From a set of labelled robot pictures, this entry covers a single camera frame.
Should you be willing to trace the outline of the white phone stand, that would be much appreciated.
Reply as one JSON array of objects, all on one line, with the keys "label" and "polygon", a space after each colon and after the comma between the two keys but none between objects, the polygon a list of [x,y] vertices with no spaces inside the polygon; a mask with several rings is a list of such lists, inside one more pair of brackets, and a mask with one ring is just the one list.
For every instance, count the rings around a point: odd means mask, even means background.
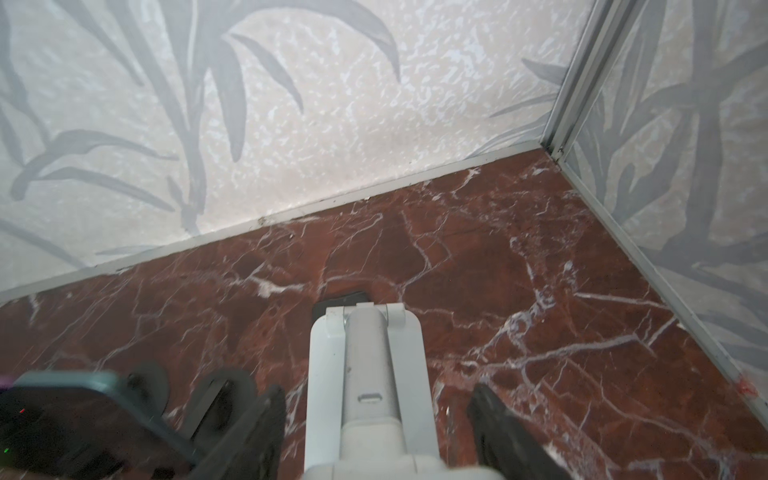
[{"label": "white phone stand", "polygon": [[440,457],[421,324],[401,303],[330,306],[311,329],[306,479],[498,479]]}]

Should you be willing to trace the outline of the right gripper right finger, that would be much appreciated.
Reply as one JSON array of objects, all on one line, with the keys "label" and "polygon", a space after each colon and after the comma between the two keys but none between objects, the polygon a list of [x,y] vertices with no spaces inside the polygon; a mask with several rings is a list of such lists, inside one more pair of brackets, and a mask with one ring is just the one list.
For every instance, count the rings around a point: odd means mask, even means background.
[{"label": "right gripper right finger", "polygon": [[489,386],[474,386],[467,416],[480,465],[505,479],[571,479]]}]

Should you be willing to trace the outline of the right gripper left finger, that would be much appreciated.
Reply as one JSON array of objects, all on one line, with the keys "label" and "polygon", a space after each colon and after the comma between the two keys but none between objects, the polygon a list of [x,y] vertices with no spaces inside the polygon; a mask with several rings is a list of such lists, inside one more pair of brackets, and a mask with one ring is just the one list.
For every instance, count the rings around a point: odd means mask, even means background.
[{"label": "right gripper left finger", "polygon": [[187,479],[276,479],[286,422],[286,393],[270,385]]}]

